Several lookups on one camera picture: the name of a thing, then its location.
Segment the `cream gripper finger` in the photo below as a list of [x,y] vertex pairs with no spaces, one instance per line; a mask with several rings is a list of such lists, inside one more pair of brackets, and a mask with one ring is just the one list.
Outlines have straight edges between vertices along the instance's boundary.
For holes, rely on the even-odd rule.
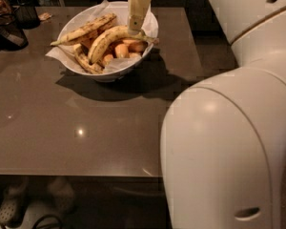
[[144,23],[152,0],[128,0],[128,31],[138,33]]

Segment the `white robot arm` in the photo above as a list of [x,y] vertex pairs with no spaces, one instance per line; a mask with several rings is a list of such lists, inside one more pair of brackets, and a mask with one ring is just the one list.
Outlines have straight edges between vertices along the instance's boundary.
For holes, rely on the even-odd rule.
[[173,229],[280,229],[286,0],[209,0],[237,68],[185,90],[163,121]]

